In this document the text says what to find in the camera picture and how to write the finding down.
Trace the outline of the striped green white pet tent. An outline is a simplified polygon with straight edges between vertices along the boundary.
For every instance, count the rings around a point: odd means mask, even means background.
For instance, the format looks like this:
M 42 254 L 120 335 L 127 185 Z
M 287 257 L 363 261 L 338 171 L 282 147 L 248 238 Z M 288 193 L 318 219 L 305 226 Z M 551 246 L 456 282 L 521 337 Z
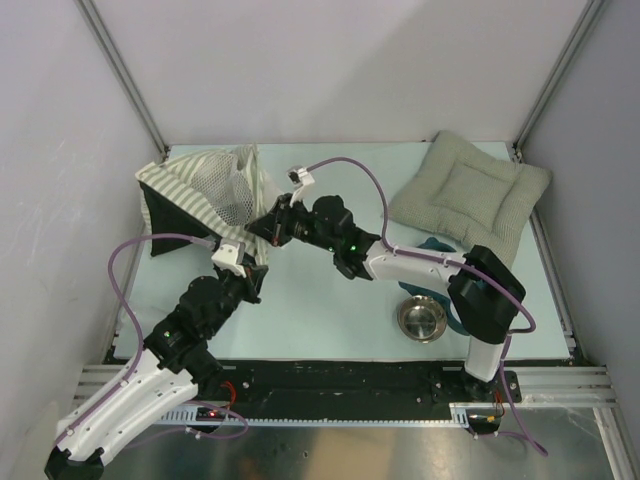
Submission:
M 144 166 L 135 178 L 149 233 L 228 238 L 242 242 L 254 263 L 268 263 L 268 243 L 245 227 L 282 191 L 262 168 L 256 145 L 184 153 Z

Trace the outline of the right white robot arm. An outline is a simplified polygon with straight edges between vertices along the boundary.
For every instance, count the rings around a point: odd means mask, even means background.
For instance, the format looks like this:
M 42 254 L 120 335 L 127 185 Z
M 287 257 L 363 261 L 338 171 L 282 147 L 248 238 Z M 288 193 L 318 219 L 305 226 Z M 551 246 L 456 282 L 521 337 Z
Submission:
M 336 195 L 317 199 L 310 209 L 282 195 L 246 230 L 274 247 L 296 239 L 326 250 L 348 279 L 402 282 L 447 296 L 470 337 L 461 378 L 464 393 L 483 401 L 496 392 L 505 342 L 526 290 L 489 248 L 475 246 L 459 254 L 391 247 L 358 227 Z

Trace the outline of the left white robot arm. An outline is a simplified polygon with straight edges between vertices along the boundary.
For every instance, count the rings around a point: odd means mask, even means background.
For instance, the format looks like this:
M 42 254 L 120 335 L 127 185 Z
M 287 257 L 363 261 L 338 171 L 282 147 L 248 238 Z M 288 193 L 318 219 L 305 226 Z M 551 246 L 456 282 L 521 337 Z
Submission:
M 141 350 L 87 402 L 65 417 L 44 467 L 49 479 L 98 479 L 104 468 L 164 414 L 221 389 L 222 367 L 208 342 L 241 303 L 257 304 L 268 269 L 217 268 L 194 279 Z

